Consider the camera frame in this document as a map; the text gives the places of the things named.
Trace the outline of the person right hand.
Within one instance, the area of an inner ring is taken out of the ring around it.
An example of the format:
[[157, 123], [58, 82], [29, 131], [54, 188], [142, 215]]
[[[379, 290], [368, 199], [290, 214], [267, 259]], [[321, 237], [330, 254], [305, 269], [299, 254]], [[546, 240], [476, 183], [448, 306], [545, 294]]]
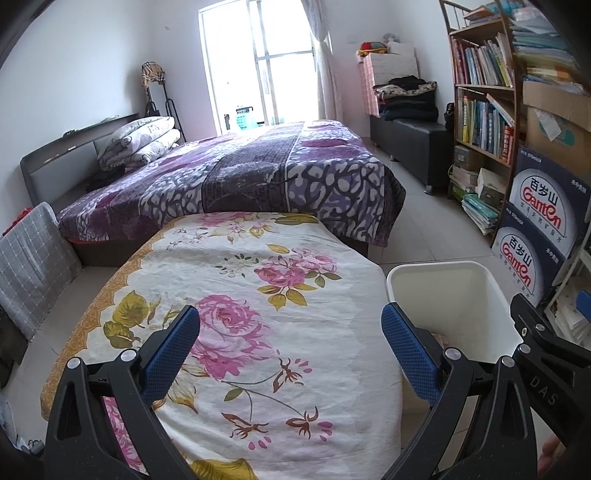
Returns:
[[551, 470], [564, 451], [564, 445], [555, 435], [550, 437], [543, 444], [537, 466], [537, 474], [539, 479], [541, 479]]

